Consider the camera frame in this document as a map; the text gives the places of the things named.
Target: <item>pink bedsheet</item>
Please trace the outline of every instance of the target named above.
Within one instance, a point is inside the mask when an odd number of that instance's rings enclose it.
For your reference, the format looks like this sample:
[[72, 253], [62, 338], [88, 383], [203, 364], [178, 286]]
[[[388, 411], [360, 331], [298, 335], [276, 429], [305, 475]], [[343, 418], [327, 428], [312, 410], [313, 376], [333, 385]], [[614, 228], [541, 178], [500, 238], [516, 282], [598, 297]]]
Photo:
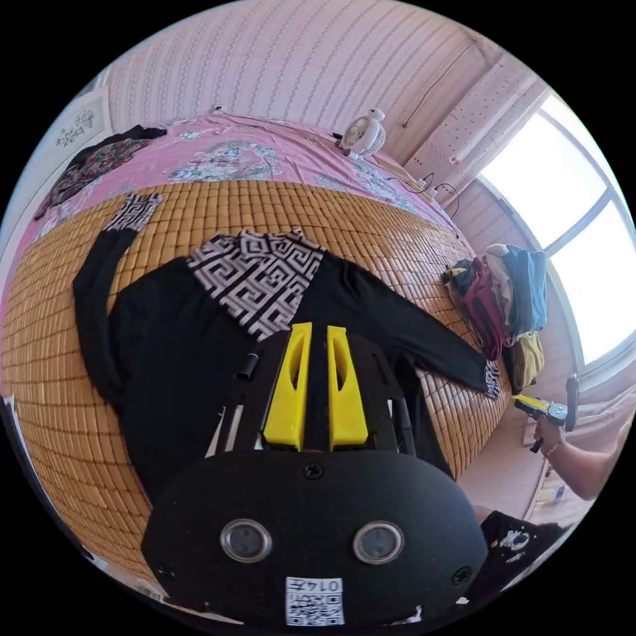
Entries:
[[[131, 161], [99, 177], [65, 203], [49, 208], [43, 219], [28, 225], [0, 299], [0, 335], [9, 285], [25, 249], [79, 212], [145, 187], [227, 180], [309, 184], [389, 203], [452, 227], [462, 236], [439, 206], [411, 193], [373, 158], [352, 161], [345, 157], [328, 131], [230, 115], [180, 120], [165, 127], [168, 133], [138, 151]], [[378, 156], [399, 166], [381, 152]]]

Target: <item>bamboo mat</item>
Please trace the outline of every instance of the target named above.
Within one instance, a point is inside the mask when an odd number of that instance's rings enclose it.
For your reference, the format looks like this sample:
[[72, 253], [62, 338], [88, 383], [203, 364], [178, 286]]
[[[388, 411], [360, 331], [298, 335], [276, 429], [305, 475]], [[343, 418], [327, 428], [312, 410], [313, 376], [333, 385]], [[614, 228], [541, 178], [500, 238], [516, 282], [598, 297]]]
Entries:
[[[472, 258], [454, 234], [390, 205], [310, 185], [278, 182], [170, 184], [140, 190], [164, 200], [122, 257], [117, 292], [215, 233], [302, 228], [320, 245], [365, 267], [476, 348], [440, 275]], [[124, 196], [62, 223], [23, 255], [3, 327], [2, 379], [15, 394], [32, 461], [64, 521], [91, 552], [154, 581], [139, 546], [150, 508], [119, 424], [92, 388], [79, 352], [72, 281]], [[500, 420], [511, 395], [505, 373], [492, 401], [421, 374], [441, 447], [456, 477]]]

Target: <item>yellow clothing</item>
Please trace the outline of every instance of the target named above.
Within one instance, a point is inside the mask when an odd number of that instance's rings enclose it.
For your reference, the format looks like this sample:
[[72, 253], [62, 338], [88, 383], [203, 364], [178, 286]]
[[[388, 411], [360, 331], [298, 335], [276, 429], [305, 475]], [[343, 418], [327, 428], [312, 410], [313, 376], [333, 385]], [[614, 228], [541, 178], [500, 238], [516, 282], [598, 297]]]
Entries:
[[538, 331], [523, 333], [517, 342], [510, 347], [512, 358], [512, 378], [510, 381], [516, 390], [530, 386], [539, 375], [545, 358]]

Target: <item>black shirt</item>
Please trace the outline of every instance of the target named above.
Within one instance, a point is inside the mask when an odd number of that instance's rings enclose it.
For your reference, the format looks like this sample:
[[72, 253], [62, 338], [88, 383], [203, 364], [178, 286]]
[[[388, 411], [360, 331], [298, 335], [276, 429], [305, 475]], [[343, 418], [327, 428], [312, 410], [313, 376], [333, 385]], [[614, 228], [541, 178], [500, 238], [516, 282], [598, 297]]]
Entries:
[[81, 353], [116, 411], [151, 502], [205, 456], [234, 373], [263, 338], [294, 323], [345, 327], [378, 345], [409, 405], [417, 454], [450, 473], [414, 366], [498, 395], [498, 372], [434, 317], [300, 231], [217, 235], [107, 298], [117, 263], [160, 203], [129, 195], [74, 280]]

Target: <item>white fan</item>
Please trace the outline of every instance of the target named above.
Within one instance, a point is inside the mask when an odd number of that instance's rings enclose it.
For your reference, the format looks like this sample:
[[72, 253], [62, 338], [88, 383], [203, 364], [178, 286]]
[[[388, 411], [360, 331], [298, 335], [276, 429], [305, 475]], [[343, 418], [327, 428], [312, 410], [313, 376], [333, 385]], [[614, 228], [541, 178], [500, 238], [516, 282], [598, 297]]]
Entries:
[[386, 133], [380, 122], [384, 113], [379, 108], [371, 108], [369, 114], [359, 117], [347, 128], [336, 146], [342, 148], [344, 156], [356, 160], [359, 156], [373, 154], [381, 149]]

